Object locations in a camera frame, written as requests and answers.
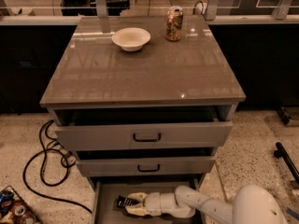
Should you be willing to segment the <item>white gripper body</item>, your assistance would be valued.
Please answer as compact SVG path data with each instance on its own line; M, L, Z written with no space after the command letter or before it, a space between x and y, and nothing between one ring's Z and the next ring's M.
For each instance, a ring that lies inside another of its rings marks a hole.
M159 192L152 192L147 195L144 201L144 207L150 216L157 217L162 214L160 197L161 194Z

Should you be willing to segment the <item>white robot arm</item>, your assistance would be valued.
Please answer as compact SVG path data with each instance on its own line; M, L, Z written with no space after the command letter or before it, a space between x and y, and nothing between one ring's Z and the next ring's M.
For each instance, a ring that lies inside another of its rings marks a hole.
M265 189L248 185L240 189L232 204L210 198L187 186L174 192L138 192L127 196L125 210L135 216L192 217L198 210L218 224L287 224L275 198Z

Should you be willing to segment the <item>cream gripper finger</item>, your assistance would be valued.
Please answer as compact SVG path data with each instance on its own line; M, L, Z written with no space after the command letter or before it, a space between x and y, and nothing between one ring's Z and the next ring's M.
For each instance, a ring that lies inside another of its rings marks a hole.
M148 210L140 203L137 205L126 206L125 209L129 214L139 217L144 217L149 214Z
M148 196L147 193L145 192L136 192L136 193L131 193L127 196L127 199L129 200L130 203L143 203Z

